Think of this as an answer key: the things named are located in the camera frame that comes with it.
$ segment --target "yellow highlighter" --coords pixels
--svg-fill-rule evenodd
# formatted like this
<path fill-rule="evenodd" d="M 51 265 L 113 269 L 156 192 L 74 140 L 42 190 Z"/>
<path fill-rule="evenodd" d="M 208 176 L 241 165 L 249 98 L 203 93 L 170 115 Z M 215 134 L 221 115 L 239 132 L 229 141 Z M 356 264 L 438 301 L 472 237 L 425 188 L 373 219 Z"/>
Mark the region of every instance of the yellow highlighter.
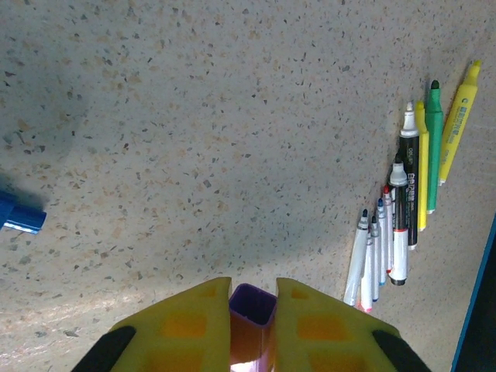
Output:
<path fill-rule="evenodd" d="M 456 149 L 467 124 L 468 115 L 472 109 L 477 94 L 477 76 L 481 70 L 481 62 L 476 60 L 468 71 L 465 81 L 456 92 L 453 106 L 443 131 L 441 142 L 441 168 L 439 169 L 439 185 L 446 182 L 450 173 L 451 164 L 455 158 Z"/>
<path fill-rule="evenodd" d="M 429 132 L 425 125 L 424 102 L 417 102 L 415 107 L 415 124 L 420 135 L 418 159 L 418 230 L 427 227 L 427 179 L 429 169 Z"/>

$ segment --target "black marker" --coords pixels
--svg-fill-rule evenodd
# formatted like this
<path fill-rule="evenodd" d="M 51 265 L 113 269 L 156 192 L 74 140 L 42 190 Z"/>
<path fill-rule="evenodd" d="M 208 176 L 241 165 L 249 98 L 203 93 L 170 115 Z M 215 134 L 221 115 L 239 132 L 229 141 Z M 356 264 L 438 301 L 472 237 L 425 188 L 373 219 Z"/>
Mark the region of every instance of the black marker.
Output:
<path fill-rule="evenodd" d="M 400 133 L 400 154 L 408 179 L 406 224 L 408 226 L 408 249 L 417 247 L 419 222 L 419 129 L 415 126 L 413 102 L 406 106 L 405 124 Z"/>
<path fill-rule="evenodd" d="M 408 227 L 406 225 L 406 189 L 408 185 L 405 169 L 399 153 L 396 154 L 389 184 L 394 188 L 396 202 L 393 226 L 393 270 L 389 273 L 391 283 L 403 285 L 408 275 Z"/>

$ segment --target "purple block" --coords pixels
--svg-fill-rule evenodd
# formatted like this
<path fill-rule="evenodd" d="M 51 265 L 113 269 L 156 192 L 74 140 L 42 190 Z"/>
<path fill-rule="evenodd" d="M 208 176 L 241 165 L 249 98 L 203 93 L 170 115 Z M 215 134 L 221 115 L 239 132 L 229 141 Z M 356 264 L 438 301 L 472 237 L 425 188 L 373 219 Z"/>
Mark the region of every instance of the purple block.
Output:
<path fill-rule="evenodd" d="M 276 296 L 245 283 L 240 284 L 229 299 L 229 310 L 263 327 L 274 319 L 276 302 Z"/>
<path fill-rule="evenodd" d="M 229 299 L 231 371 L 269 372 L 274 364 L 274 314 L 277 297 L 241 284 Z"/>

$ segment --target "blue marker cap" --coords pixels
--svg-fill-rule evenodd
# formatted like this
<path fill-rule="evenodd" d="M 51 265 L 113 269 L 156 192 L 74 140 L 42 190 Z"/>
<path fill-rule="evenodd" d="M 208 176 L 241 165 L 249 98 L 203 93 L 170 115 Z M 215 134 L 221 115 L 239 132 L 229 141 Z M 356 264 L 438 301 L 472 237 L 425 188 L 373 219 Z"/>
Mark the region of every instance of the blue marker cap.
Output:
<path fill-rule="evenodd" d="M 0 192 L 0 229 L 3 226 L 30 234 L 37 234 L 47 214 L 38 209 L 17 205 L 13 195 Z"/>

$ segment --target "black marker cap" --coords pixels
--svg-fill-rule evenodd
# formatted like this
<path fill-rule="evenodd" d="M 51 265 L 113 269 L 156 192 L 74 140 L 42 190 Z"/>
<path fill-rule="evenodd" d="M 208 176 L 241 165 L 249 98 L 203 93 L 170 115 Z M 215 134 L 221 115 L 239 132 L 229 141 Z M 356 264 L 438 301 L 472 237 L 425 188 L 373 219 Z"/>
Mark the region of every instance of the black marker cap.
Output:
<path fill-rule="evenodd" d="M 406 279 L 403 279 L 402 281 L 397 281 L 397 280 L 393 279 L 392 277 L 390 277 L 390 279 L 391 279 L 391 283 L 394 285 L 397 285 L 397 286 L 405 285 L 405 282 L 406 282 Z"/>

